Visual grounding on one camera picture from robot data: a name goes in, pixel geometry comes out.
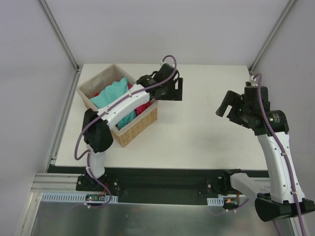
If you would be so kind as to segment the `pink t shirt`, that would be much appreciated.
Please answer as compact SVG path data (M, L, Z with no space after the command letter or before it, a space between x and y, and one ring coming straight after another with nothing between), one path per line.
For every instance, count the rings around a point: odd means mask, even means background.
M136 112L136 114L137 115L140 115L141 113L143 113L148 107L150 107L151 106L151 103L150 102L147 102L147 103L145 103L145 104L142 104L142 105L140 105L139 107L137 107L136 109L135 109L135 112Z

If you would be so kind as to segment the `wicker basket with cloth liner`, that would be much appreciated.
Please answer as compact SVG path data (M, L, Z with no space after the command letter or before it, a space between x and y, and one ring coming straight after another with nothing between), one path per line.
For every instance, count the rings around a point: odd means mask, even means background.
M86 82L77 87L77 92L81 96L86 108L97 111L98 108L91 102L91 98L96 93L101 92L114 81L120 81L126 78L128 83L134 85L136 80L123 70L120 66L112 64L100 73L88 79ZM113 138L122 146L126 147L134 138L136 138L143 130L155 122L158 118L158 102L150 101L150 106L140 113L129 124L122 129L114 127L111 130Z

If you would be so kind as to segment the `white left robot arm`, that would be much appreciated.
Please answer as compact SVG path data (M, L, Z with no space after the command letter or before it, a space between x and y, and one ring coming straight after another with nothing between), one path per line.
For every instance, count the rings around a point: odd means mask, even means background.
M99 191L104 186L102 176L105 174L105 153L114 141L112 129L125 116L151 99L163 99L168 94L171 84L175 84L179 79L177 64L163 62L160 70L140 77L130 89L113 102L96 111L92 109L85 111L78 141L84 139L87 146L86 172L90 176L87 180L90 189Z

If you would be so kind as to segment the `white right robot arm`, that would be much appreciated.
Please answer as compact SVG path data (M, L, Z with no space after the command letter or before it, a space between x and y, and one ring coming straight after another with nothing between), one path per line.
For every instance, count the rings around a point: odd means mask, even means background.
M257 136L266 160L270 189L256 184L244 171L232 169L212 183L212 190L225 196L241 192L254 201L256 213L264 222L313 212L315 203L306 199L292 163L286 116L281 110L270 110L268 89L247 86L242 95L229 90L216 115L222 117L228 106L231 110L227 118L252 129Z

